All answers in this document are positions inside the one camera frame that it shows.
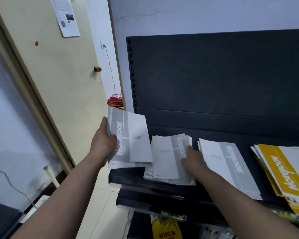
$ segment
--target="person's left hand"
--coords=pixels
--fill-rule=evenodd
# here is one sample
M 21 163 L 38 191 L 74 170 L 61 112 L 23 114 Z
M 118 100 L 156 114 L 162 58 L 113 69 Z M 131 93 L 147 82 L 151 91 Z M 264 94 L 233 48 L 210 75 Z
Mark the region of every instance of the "person's left hand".
M 89 156 L 98 159 L 104 166 L 108 156 L 116 148 L 116 135 L 107 134 L 107 118 L 103 117 L 100 128 L 96 131 L 91 144 Z

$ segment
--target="yellow package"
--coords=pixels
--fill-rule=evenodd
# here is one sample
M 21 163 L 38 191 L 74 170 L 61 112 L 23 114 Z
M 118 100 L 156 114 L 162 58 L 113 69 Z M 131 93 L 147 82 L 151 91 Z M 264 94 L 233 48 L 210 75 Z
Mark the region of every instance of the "yellow package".
M 175 219 L 151 215 L 151 220 L 154 239 L 183 239 Z

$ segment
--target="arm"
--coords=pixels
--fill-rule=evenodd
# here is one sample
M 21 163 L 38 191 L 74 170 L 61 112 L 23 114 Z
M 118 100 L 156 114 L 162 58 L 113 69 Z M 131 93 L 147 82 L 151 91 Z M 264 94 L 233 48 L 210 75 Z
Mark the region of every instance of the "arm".
M 49 199 L 25 222 L 12 239 L 75 238 L 89 204 L 97 175 L 116 148 L 116 137 L 108 136 L 103 117 L 90 152 Z
M 210 170 L 200 152 L 187 148 L 182 165 L 207 190 L 239 239 L 299 238 L 299 229 Z

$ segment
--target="forearm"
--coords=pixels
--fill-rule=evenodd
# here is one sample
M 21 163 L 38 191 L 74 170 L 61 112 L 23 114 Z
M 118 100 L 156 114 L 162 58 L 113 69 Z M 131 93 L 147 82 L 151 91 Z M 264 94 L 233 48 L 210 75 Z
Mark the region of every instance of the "forearm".
M 85 157 L 13 239 L 75 238 L 102 167 L 99 161 L 102 159 Z
M 196 175 L 241 239 L 299 238 L 299 229 L 237 190 L 213 171 Z

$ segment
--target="black back panel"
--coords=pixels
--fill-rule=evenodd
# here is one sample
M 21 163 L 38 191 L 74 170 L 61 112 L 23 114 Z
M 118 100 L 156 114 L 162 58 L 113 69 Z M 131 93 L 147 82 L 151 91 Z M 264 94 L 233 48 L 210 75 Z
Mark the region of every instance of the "black back panel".
M 127 37 L 127 45 L 134 110 L 149 126 L 299 140 L 299 30 Z

